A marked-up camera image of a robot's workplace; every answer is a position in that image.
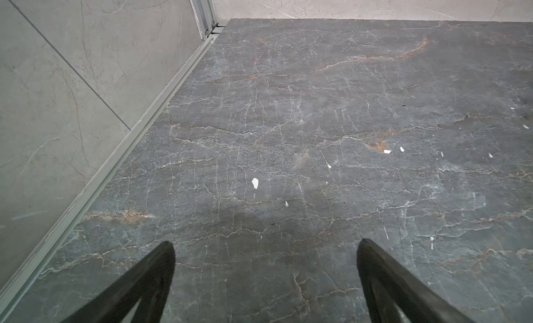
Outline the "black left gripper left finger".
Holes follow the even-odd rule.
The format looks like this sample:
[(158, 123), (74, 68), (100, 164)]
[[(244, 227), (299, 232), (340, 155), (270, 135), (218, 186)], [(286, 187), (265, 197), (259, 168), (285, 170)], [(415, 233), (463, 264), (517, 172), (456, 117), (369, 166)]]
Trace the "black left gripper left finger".
[(134, 310), (132, 322), (159, 322), (175, 264), (173, 244), (162, 242), (104, 292), (63, 321), (122, 322)]

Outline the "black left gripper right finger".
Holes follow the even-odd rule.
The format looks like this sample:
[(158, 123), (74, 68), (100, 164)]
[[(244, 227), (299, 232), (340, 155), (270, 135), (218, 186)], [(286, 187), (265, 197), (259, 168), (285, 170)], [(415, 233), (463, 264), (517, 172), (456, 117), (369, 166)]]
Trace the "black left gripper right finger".
[(472, 322), (371, 239), (360, 241), (357, 268), (372, 322)]

